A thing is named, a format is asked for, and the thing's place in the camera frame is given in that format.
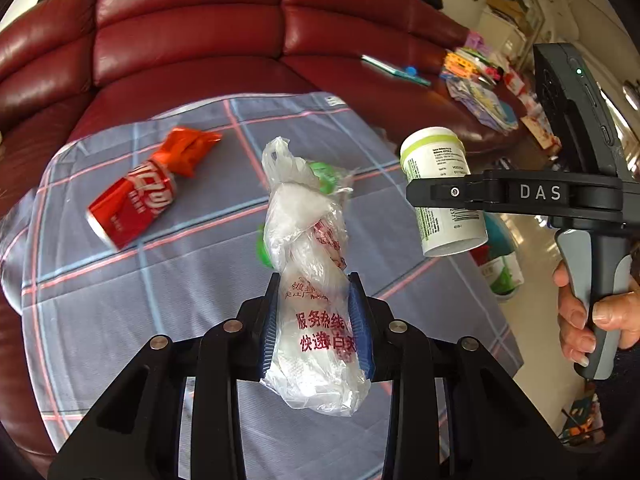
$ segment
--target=white plastic bag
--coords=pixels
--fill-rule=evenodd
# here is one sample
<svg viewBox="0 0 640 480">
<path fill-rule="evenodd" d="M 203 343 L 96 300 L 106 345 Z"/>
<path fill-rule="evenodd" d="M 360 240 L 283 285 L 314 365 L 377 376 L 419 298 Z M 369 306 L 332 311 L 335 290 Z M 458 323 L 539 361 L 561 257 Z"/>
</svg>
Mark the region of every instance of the white plastic bag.
<svg viewBox="0 0 640 480">
<path fill-rule="evenodd" d="M 323 194 L 288 142 L 277 137 L 262 153 L 271 188 L 264 246 L 281 274 L 273 358 L 262 382 L 292 408 L 350 416 L 370 387 L 358 363 L 343 272 L 342 200 L 350 189 Z"/>
</svg>

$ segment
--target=white plastic jar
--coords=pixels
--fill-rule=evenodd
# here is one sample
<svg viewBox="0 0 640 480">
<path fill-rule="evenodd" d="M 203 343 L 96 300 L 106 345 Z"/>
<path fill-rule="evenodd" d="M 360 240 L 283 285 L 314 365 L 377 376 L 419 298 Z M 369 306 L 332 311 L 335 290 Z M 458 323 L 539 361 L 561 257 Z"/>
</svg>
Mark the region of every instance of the white plastic jar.
<svg viewBox="0 0 640 480">
<path fill-rule="evenodd" d="M 400 147 L 400 165 L 409 182 L 414 178 L 469 174 L 462 142 L 454 132 L 440 126 L 408 136 Z M 487 241 L 481 211 L 417 207 L 415 215 L 425 256 L 457 254 Z"/>
</svg>

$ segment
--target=red leather sofa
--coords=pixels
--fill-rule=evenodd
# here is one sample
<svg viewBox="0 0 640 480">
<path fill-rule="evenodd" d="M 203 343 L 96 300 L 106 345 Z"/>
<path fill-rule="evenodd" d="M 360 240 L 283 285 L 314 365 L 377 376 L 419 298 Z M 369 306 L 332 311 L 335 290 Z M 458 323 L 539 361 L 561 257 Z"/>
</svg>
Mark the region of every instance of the red leather sofa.
<svg viewBox="0 0 640 480">
<path fill-rule="evenodd" d="M 438 72 L 468 30 L 420 0 L 43 0 L 0 33 L 0 216 L 69 140 L 236 92 L 342 97 L 400 143 L 454 130 L 470 155 L 508 136 L 452 101 Z M 431 88 L 361 62 L 415 66 Z M 498 95 L 524 110 L 504 88 Z M 31 391 L 19 317 L 0 294 L 0 420 L 41 472 L 54 449 Z"/>
</svg>

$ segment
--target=metal screw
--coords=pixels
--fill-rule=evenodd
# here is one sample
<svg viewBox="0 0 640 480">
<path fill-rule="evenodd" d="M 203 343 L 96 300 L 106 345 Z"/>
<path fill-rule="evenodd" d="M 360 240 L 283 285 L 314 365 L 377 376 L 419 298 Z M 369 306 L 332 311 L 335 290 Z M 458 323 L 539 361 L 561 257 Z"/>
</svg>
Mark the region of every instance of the metal screw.
<svg viewBox="0 0 640 480">
<path fill-rule="evenodd" d="M 162 350 L 168 344 L 169 340 L 163 335 L 157 335 L 149 342 L 149 346 L 151 346 L 153 350 Z"/>
<path fill-rule="evenodd" d="M 225 332 L 240 332 L 242 330 L 242 321 L 230 319 L 222 326 L 222 328 L 225 329 Z"/>
<path fill-rule="evenodd" d="M 406 328 L 406 323 L 404 321 L 400 321 L 399 319 L 395 319 L 391 323 L 389 323 L 389 330 L 397 334 L 406 332 Z"/>
<path fill-rule="evenodd" d="M 462 340 L 462 348 L 468 350 L 469 352 L 475 352 L 476 350 L 478 350 L 478 348 L 480 348 L 480 343 L 477 339 L 474 339 L 472 337 L 465 337 Z"/>
</svg>

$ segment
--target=blue gripper pad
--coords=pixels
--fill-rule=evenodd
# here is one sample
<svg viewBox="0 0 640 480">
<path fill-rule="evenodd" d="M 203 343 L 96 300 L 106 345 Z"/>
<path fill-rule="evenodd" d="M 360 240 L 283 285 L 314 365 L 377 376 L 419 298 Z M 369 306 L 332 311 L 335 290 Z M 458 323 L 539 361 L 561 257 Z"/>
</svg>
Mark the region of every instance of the blue gripper pad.
<svg viewBox="0 0 640 480">
<path fill-rule="evenodd" d="M 264 321 L 264 329 L 262 330 L 262 377 L 271 367 L 271 359 L 273 358 L 273 349 L 276 345 L 276 318 L 278 314 L 278 290 L 274 292 L 271 303 L 269 304 L 269 313 Z"/>
<path fill-rule="evenodd" d="M 367 379 L 373 377 L 376 371 L 376 364 L 373 361 L 373 343 L 369 323 L 365 314 L 364 298 L 366 296 L 353 284 L 349 283 L 349 320 L 351 321 L 351 330 L 353 330 L 353 339 L 355 341 L 356 353 L 360 369 L 364 372 Z"/>
</svg>

